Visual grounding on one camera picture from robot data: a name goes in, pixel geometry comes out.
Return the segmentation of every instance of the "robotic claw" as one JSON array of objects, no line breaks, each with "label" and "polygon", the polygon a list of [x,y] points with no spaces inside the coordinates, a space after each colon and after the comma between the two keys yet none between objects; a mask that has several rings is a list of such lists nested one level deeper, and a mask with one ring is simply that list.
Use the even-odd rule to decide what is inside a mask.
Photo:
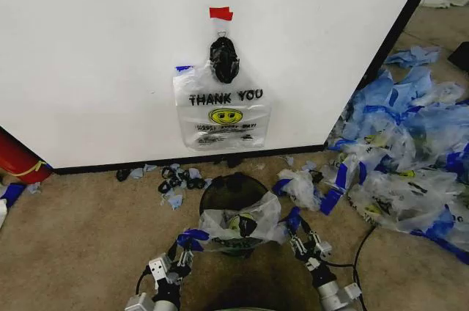
[{"label": "robotic claw", "polygon": [[[330,256],[332,246],[327,241],[321,241],[318,234],[301,218],[298,208],[293,208],[288,217],[282,221],[286,223],[289,243],[295,257],[304,263],[312,276],[312,284],[320,296],[323,310],[354,311],[350,305],[361,295],[361,290],[356,283],[345,288],[340,288],[337,284],[336,275],[323,260]],[[307,234],[308,240],[305,243],[297,235],[299,227]],[[178,236],[166,254],[149,261],[137,283],[136,294],[128,301],[125,311],[178,311],[182,280],[192,271],[192,251],[202,251],[203,248],[197,240],[208,240],[208,238],[208,234],[201,230],[187,230]],[[179,260],[175,260],[178,244],[183,251]],[[152,298],[146,293],[139,292],[140,282],[148,274],[153,275],[155,279],[157,294]]]}]

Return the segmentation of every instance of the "black scrap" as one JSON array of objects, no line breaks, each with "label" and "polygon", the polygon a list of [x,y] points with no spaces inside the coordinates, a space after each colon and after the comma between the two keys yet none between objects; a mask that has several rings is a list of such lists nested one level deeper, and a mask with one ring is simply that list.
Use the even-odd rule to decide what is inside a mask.
[{"label": "black scrap", "polygon": [[116,179],[122,182],[129,177],[130,172],[131,169],[119,169],[116,173]]},{"label": "black scrap", "polygon": [[224,84],[231,84],[240,71],[240,60],[235,46],[228,37],[219,37],[210,46],[210,61],[215,75]]},{"label": "black scrap", "polygon": [[196,181],[194,179],[187,180],[187,187],[189,190],[196,188]]},{"label": "black scrap", "polygon": [[163,181],[158,187],[158,191],[161,194],[166,194],[167,192],[169,192],[169,190],[171,190],[171,185],[169,185],[169,183],[166,180]]},{"label": "black scrap", "polygon": [[239,216],[240,217],[240,223],[239,228],[240,228],[240,235],[245,238],[247,236],[250,236],[253,231],[256,230],[257,228],[257,223],[251,218],[244,217],[244,216]]},{"label": "black scrap", "polygon": [[182,184],[182,181],[176,175],[170,177],[168,182],[172,188],[175,188],[176,186],[181,186]]},{"label": "black scrap", "polygon": [[318,184],[324,178],[322,173],[317,171],[317,170],[310,170],[309,173],[311,174],[311,176],[313,178],[313,183],[314,184]]},{"label": "black scrap", "polygon": [[205,187],[205,180],[202,178],[194,178],[187,180],[187,187],[189,190],[192,189],[203,189]]},{"label": "black scrap", "polygon": [[198,189],[203,189],[205,187],[205,180],[202,178],[195,178],[194,180],[196,181],[196,187]]},{"label": "black scrap", "polygon": [[179,178],[181,178],[181,180],[189,180],[191,179],[191,174],[189,173],[188,170],[185,170],[184,172],[180,173],[179,174]]},{"label": "black scrap", "polygon": [[161,176],[165,179],[169,179],[170,177],[174,176],[176,173],[171,167],[164,167],[161,170]]}]

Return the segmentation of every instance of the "smiley face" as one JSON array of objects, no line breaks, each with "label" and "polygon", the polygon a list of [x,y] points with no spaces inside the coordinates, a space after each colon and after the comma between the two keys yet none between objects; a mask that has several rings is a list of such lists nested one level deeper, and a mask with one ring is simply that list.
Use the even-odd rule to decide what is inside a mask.
[{"label": "smiley face", "polygon": [[210,120],[216,122],[217,124],[235,124],[243,118],[243,113],[237,109],[222,108],[222,109],[213,109],[208,117]]}]

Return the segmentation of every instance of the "beige carpet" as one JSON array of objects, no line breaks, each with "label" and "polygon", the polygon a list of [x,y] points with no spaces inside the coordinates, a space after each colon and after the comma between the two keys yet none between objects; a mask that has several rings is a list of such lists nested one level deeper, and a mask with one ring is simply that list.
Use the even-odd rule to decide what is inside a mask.
[{"label": "beige carpet", "polygon": [[[433,67],[436,79],[467,86],[466,76],[446,62],[451,49],[469,40],[467,21],[469,8],[420,9],[397,46],[441,44],[445,49]],[[403,75],[397,68],[393,72]],[[331,156],[294,155],[294,168],[306,160],[321,165]],[[264,169],[258,164],[265,164]],[[205,178],[240,171],[271,187],[287,164],[270,157],[246,160],[236,169],[225,164],[194,167]],[[202,191],[186,191],[182,207],[172,211],[167,203],[160,205],[160,182],[158,171],[123,183],[114,172],[54,175],[41,194],[23,194],[0,230],[0,310],[123,310],[148,260],[198,222]],[[281,203],[285,213],[292,207],[287,198]],[[369,229],[346,200],[330,216],[303,215],[332,244],[331,260],[339,263],[352,260]],[[193,269],[182,289],[183,310],[320,309],[308,272],[287,245],[265,244],[247,260],[198,253]],[[423,238],[376,229],[363,248],[359,270],[370,311],[468,308],[469,266]],[[350,270],[334,272],[342,285],[352,281]],[[151,277],[142,289],[152,290]]]}]

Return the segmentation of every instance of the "white panel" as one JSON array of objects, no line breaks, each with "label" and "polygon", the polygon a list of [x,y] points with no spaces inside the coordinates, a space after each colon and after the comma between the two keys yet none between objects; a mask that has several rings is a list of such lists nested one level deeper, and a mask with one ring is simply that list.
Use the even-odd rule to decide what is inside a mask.
[{"label": "white panel", "polygon": [[240,65],[275,101],[265,149],[322,144],[407,0],[0,0],[0,123],[54,167],[200,156],[175,65],[229,5]]}]

